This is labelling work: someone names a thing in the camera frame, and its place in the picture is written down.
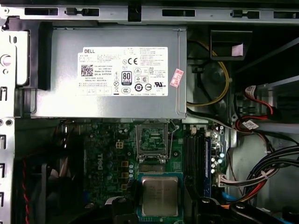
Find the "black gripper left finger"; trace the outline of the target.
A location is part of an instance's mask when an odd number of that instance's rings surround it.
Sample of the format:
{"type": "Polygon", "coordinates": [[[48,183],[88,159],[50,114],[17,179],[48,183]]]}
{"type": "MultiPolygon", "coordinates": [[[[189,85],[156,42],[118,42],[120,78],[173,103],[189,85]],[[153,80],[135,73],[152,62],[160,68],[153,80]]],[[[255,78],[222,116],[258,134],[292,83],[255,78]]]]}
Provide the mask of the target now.
{"type": "Polygon", "coordinates": [[[117,197],[104,205],[87,209],[76,215],[71,224],[137,224],[136,214],[140,194],[140,184],[128,184],[124,196],[117,197]]]}

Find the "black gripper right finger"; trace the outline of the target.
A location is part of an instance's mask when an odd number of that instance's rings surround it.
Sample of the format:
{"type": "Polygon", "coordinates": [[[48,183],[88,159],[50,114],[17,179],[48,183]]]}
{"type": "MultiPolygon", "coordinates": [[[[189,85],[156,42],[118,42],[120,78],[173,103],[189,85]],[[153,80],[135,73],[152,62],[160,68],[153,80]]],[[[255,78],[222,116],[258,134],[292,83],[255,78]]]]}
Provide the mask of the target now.
{"type": "Polygon", "coordinates": [[[185,224],[297,224],[299,214],[284,209],[282,217],[272,216],[252,205],[238,202],[223,208],[215,199],[201,197],[191,181],[184,183],[185,224]]]}

